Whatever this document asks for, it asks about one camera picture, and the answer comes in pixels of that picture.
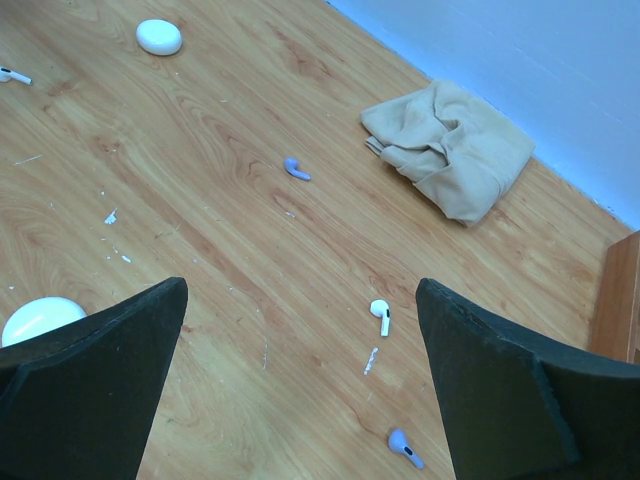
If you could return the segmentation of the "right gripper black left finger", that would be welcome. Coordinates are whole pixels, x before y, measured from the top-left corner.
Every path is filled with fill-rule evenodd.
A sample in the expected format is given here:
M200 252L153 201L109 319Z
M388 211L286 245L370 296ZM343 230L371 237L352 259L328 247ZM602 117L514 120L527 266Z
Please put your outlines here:
M2 348L2 478L136 478L187 302L170 277Z

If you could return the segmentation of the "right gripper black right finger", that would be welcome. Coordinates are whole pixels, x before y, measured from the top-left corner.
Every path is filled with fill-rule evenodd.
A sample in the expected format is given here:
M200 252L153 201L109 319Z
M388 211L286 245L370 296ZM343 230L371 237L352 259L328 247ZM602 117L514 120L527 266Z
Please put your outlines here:
M635 479L639 368L523 327L436 280L416 290L459 479Z

